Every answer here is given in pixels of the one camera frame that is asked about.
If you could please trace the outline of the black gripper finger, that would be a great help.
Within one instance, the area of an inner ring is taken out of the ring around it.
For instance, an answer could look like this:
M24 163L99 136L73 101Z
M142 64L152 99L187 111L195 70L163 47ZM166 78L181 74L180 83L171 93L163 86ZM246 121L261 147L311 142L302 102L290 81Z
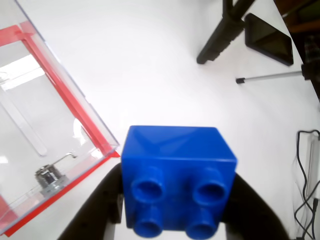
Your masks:
M121 165L102 179L59 236L60 240L113 240L122 220L124 200Z
M289 240L282 222L255 190L236 174L222 222L228 240Z

